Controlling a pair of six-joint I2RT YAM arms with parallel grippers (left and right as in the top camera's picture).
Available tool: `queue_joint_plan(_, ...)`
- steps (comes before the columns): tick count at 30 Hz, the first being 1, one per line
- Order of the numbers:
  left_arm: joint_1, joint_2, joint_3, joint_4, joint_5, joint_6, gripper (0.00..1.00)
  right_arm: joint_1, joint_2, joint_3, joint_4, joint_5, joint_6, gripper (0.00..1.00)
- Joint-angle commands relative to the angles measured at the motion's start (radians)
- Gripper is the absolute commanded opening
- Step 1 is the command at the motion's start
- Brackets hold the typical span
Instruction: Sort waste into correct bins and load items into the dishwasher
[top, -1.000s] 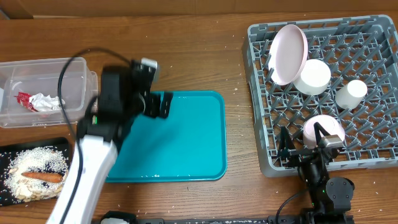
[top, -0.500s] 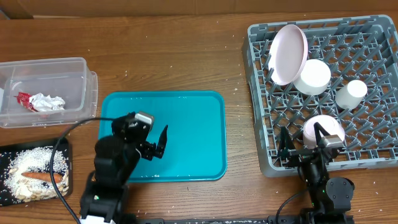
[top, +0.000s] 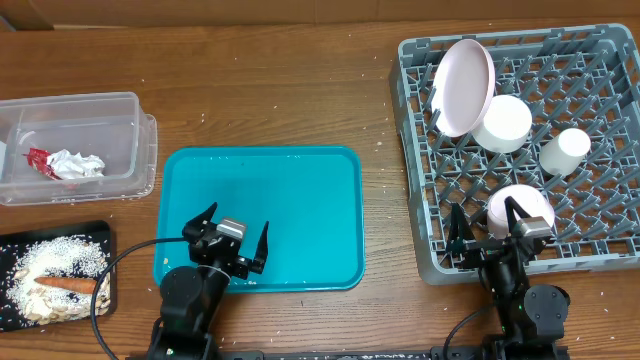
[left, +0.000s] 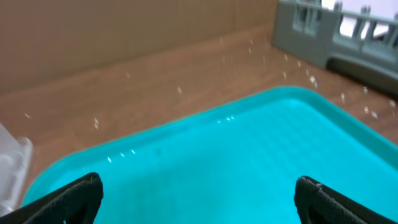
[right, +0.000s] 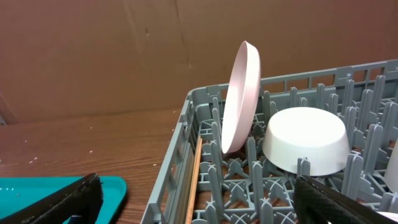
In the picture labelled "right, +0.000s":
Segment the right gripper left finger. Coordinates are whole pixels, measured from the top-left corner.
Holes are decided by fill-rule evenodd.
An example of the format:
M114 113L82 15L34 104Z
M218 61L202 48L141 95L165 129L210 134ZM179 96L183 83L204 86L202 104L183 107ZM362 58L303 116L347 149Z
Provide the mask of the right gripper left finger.
M32 205L1 219L7 223L95 223L103 204L98 174L88 174Z

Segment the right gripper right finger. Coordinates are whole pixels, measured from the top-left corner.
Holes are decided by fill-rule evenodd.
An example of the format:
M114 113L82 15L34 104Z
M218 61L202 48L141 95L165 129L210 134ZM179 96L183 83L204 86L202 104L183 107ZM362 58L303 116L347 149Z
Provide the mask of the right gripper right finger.
M307 175L296 178L294 210L300 224L397 223Z

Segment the white upside-down bowl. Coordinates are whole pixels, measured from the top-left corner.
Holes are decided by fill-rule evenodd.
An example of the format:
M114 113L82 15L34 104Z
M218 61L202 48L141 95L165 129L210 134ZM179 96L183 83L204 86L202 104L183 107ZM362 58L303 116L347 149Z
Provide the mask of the white upside-down bowl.
M294 174L298 159L307 158L311 176L344 169L351 152L342 120L311 107L287 108L274 114L267 124L262 150L272 164Z

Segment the white upside-down cup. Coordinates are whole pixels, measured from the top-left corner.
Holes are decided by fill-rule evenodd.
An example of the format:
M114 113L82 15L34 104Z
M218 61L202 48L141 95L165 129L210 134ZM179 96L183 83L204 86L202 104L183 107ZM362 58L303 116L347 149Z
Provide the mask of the white upside-down cup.
M398 189L398 148L397 141L392 150L387 169L384 174L384 180L392 193L397 193Z

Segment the wooden chopstick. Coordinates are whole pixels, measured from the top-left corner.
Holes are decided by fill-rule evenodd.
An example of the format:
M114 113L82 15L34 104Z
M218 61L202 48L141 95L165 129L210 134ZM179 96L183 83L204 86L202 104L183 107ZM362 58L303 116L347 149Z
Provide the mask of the wooden chopstick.
M202 142L203 142L203 140L202 140L201 136L198 136L185 224L192 223L192 216L193 216L194 204L195 204L195 196L196 196L196 191L197 191L198 175L199 175L199 170L200 170Z

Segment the large pink round plate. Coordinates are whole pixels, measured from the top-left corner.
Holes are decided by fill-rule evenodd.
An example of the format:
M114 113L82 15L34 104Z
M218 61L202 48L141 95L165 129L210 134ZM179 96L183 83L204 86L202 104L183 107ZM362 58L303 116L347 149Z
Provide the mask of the large pink round plate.
M224 154L239 150L250 132L261 81L261 59L255 46L244 41L237 52L225 101L221 148Z

